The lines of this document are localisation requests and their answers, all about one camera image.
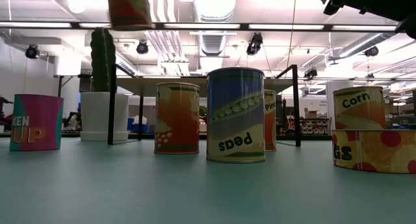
green cactus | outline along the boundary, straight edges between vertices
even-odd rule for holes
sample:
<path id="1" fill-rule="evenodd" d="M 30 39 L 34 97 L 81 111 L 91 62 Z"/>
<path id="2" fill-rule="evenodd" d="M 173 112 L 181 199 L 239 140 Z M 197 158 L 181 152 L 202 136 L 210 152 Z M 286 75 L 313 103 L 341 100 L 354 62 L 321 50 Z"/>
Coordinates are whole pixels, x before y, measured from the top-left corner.
<path id="1" fill-rule="evenodd" d="M 109 92 L 111 70 L 116 69 L 116 48 L 107 29 L 96 28 L 91 35 L 92 85 L 95 92 Z"/>

teal table surface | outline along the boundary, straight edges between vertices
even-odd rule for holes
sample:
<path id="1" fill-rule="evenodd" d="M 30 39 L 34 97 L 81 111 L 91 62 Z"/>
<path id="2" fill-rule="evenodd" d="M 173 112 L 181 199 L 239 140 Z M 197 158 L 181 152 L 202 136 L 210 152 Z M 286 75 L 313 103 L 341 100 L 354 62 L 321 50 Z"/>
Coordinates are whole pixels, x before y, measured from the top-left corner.
<path id="1" fill-rule="evenodd" d="M 0 223 L 416 223 L 416 175 L 332 165 L 331 142 L 278 145 L 258 164 L 154 155 L 153 141 L 62 139 L 9 152 L 0 139 Z"/>

can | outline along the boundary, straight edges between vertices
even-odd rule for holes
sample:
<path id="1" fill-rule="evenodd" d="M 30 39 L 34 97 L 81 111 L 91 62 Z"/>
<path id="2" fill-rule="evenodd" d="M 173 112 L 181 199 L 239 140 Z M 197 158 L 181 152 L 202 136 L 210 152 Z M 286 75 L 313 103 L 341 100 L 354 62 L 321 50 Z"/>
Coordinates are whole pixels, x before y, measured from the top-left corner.
<path id="1" fill-rule="evenodd" d="M 254 68 L 222 68 L 207 75 L 207 160 L 266 160 L 264 76 Z"/>
<path id="2" fill-rule="evenodd" d="M 148 0 L 108 0 L 112 28 L 126 31 L 132 27 L 151 28 Z"/>
<path id="3" fill-rule="evenodd" d="M 169 82 L 157 85 L 155 153 L 199 153 L 200 87 Z"/>
<path id="4" fill-rule="evenodd" d="M 380 173 L 416 173 L 415 131 L 334 130 L 333 164 Z"/>
<path id="5" fill-rule="evenodd" d="M 383 88 L 360 86 L 334 91 L 335 129 L 385 129 Z"/>
<path id="6" fill-rule="evenodd" d="M 10 133 L 11 151 L 60 149 L 64 99 L 16 94 Z"/>
<path id="7" fill-rule="evenodd" d="M 266 152 L 276 151 L 276 92 L 265 90 Z"/>

pink can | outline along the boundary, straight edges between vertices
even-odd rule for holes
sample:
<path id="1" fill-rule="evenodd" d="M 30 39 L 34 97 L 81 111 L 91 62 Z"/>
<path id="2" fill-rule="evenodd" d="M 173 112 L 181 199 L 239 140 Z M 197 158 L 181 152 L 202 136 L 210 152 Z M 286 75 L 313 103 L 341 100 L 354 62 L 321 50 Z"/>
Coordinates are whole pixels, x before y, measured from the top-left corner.
<path id="1" fill-rule="evenodd" d="M 64 99 L 60 97 L 16 94 L 10 150 L 59 149 L 63 108 Z"/>

blue can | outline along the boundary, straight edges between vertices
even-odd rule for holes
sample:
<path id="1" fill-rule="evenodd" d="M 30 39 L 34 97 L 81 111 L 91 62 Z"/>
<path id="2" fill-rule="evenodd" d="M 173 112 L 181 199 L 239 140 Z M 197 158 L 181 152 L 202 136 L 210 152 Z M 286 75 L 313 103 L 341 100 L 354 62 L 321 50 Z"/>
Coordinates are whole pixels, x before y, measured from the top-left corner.
<path id="1" fill-rule="evenodd" d="M 222 68 L 208 74 L 207 160 L 266 160 L 264 76 L 254 68 Z"/>

